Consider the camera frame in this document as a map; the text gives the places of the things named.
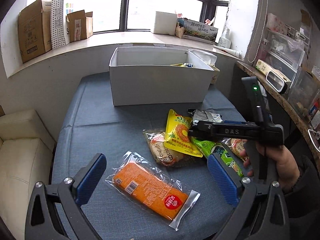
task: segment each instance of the yellow snack package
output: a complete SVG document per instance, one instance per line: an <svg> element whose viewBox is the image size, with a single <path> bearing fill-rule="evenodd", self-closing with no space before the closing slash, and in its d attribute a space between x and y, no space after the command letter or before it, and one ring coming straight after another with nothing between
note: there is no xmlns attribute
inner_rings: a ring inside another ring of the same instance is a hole
<svg viewBox="0 0 320 240"><path fill-rule="evenodd" d="M170 109L165 129L164 146L177 152L202 157L202 153L188 137L190 117L184 117Z"/></svg>

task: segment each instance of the white tube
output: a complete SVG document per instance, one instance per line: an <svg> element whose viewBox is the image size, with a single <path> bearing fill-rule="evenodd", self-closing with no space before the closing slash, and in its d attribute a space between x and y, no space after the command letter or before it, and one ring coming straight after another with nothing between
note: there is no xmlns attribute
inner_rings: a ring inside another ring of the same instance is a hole
<svg viewBox="0 0 320 240"><path fill-rule="evenodd" d="M234 49L227 49L227 48L223 48L223 47L219 47L219 46L213 46L213 47L216 48L216 49L220 49L220 50L222 50L222 51L224 51L224 52L226 52L226 53L229 53L229 54L231 54L232 56L235 56L235 57L237 57L237 58L240 57L240 52L239 52L239 51L236 51L236 50L234 50Z"/></svg>

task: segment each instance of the granite countertop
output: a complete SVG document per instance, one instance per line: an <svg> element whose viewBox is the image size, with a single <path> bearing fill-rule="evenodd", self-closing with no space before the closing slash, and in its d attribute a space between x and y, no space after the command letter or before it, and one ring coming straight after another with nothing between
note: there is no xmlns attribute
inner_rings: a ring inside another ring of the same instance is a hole
<svg viewBox="0 0 320 240"><path fill-rule="evenodd" d="M320 171L320 153L313 146L311 139L308 135L309 125L300 118L296 111L292 108L289 102L280 95L276 90L274 90L266 81L266 77L259 72L256 68L249 66L243 62L237 62L236 65L246 72L249 76L256 76L261 84L265 87L266 91L281 105L281 107L287 112L292 121L295 123L302 136L304 137L306 143L309 146L310 151L315 159L318 171Z"/></svg>

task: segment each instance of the green snack package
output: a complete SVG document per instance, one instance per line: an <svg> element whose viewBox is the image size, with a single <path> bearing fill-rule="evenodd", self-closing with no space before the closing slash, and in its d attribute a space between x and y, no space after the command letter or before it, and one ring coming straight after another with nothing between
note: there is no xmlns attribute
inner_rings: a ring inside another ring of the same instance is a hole
<svg viewBox="0 0 320 240"><path fill-rule="evenodd" d="M199 148L200 152L208 158L211 153L217 153L223 162L228 166L235 170L235 172L239 175L239 177L243 177L243 173L236 164L235 160L230 156L228 151L223 147L221 143L211 142L211 141L201 141L197 138L192 138L192 142Z"/></svg>

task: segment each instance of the blue gripper pad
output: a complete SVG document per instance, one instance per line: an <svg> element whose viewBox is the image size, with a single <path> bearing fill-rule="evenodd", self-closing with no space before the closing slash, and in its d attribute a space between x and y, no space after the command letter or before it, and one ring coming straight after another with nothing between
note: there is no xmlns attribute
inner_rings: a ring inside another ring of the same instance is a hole
<svg viewBox="0 0 320 240"><path fill-rule="evenodd" d="M207 165L211 176L218 184L226 202L236 207L239 203L238 188L236 184L213 154L209 155Z"/></svg>
<svg viewBox="0 0 320 240"><path fill-rule="evenodd" d="M76 188L75 202L77 205L82 206L88 203L92 193L94 192L98 182L100 181L104 171L106 170L106 167L106 157L105 155L101 154L91 166L91 168L89 167L90 169L84 175L83 179Z"/></svg>

